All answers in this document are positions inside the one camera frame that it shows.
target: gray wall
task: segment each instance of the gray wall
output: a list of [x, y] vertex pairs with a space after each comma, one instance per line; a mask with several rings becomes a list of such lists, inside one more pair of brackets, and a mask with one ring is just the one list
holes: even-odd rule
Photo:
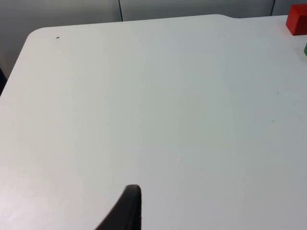
[[115, 21], [121, 21], [117, 0], [1, 0], [0, 68], [8, 77], [35, 29]]
[[223, 14], [235, 18], [270, 16], [273, 0], [121, 0], [124, 21]]
[[307, 3], [307, 0], [275, 0], [272, 15], [287, 15], [292, 4]]

